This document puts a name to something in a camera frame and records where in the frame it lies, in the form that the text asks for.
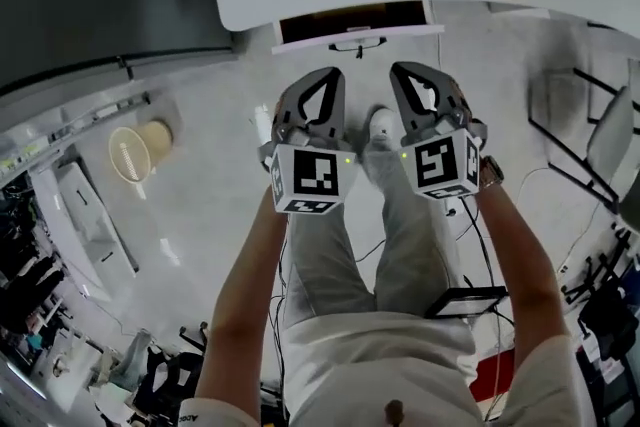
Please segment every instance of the tiled floor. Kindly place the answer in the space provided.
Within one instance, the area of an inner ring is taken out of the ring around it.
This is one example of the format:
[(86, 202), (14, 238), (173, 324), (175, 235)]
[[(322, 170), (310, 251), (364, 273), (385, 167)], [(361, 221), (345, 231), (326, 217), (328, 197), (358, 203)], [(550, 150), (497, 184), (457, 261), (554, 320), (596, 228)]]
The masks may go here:
[[(604, 209), (599, 209), (590, 222), (595, 202), (552, 171), (528, 175), (546, 165), (546, 156), (541, 137), (526, 122), (526, 87), (530, 81), (539, 83), (542, 70), (574, 65), (619, 87), (629, 81), (626, 59), (593, 55), (583, 29), (563, 22), (496, 20), (478, 12), (477, 6), (467, 11), (464, 6), (441, 5), (437, 15), (447, 28), (440, 46), (430, 36), (391, 39), (367, 51), (362, 60), (325, 48), (274, 57), (270, 53), (272, 35), (264, 28), (248, 35), (246, 52), (237, 62), (155, 79), (152, 85), (160, 87), (158, 101), (118, 122), (135, 124), (136, 118), (163, 116), (175, 132), (172, 153), (144, 184), (146, 199), (111, 168), (107, 140), (115, 126), (78, 145), (124, 244), (140, 265), (133, 284), (123, 287), (112, 303), (101, 305), (119, 319), (126, 334), (145, 327), (159, 342), (178, 344), (180, 326), (195, 327), (209, 319), (268, 184), (256, 157), (254, 107), (265, 103), (272, 108), (286, 86), (325, 66), (338, 66), (345, 74), (347, 121), (359, 126), (372, 104), (394, 105), (388, 79), (394, 61), (415, 60), (437, 67), (440, 60), (442, 69), (461, 85), (474, 114), (489, 125), (486, 152), (500, 162), (507, 191), (554, 265), (562, 264), (588, 226), (573, 251), (578, 260), (584, 257), (610, 221)], [(635, 80), (640, 86), (640, 74)], [(590, 133), (585, 93), (584, 84), (578, 83), (558, 86), (551, 95), (552, 127), (581, 153)], [(639, 155), (629, 157), (629, 170), (635, 169)], [(381, 206), (381, 195), (360, 173), (346, 203), (347, 228), (357, 257), (384, 237)], [(468, 219), (460, 216), (451, 224), (459, 235)], [(486, 237), (482, 222), (479, 224)], [(490, 239), (485, 242), (497, 279), (502, 281)], [(474, 230), (467, 231), (458, 245), (463, 272), (476, 286), (488, 284)], [(368, 286), (373, 283), (379, 254), (380, 250), (360, 264)], [(131, 338), (122, 336), (120, 326), (106, 313), (73, 290), (67, 299), (78, 327), (98, 341), (126, 348)], [(511, 336), (507, 327), (502, 328), (505, 343)], [(496, 342), (495, 320), (480, 322), (476, 331), (479, 351), (490, 350)], [(265, 338), (263, 373), (277, 375), (270, 333)]]

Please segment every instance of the white t-shirt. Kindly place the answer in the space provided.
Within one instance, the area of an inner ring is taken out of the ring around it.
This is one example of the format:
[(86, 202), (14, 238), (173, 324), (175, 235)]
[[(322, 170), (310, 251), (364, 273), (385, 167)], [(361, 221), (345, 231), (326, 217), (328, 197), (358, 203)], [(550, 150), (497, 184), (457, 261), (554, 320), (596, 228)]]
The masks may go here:
[[(483, 425), (468, 385), (474, 344), (460, 320), (398, 313), (316, 317), (283, 333), (285, 399), (294, 427), (385, 427), (385, 406), (403, 404), (402, 427)], [(568, 336), (537, 347), (518, 369), (496, 425), (595, 426)], [(183, 403), (180, 427), (253, 427), (223, 402)]]

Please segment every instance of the white cube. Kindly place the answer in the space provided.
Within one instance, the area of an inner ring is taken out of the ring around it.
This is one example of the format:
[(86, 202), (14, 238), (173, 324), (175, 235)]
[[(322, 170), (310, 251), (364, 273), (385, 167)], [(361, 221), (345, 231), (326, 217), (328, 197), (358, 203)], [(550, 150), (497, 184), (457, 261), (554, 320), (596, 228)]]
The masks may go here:
[(357, 174), (355, 153), (279, 144), (271, 181), (277, 212), (326, 214), (340, 203)]
[(400, 150), (414, 192), (432, 199), (478, 192), (480, 151), (464, 128)]

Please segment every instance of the person's left arm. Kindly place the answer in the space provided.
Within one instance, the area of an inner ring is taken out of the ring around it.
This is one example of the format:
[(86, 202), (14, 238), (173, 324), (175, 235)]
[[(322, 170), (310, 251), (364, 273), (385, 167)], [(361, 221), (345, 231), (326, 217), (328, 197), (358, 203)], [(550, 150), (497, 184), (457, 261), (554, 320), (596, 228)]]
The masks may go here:
[(286, 229), (287, 216), (274, 210), (269, 187), (218, 297), (195, 395), (231, 404), (258, 422), (264, 332)]

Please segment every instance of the beige wastebasket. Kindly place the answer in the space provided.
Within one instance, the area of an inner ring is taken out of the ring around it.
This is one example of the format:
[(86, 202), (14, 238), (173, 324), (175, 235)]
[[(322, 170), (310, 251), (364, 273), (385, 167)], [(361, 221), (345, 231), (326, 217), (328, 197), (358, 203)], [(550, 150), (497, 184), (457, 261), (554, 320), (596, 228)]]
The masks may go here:
[(171, 151), (171, 130), (162, 121), (136, 128), (116, 128), (109, 138), (109, 156), (123, 180), (141, 183)]

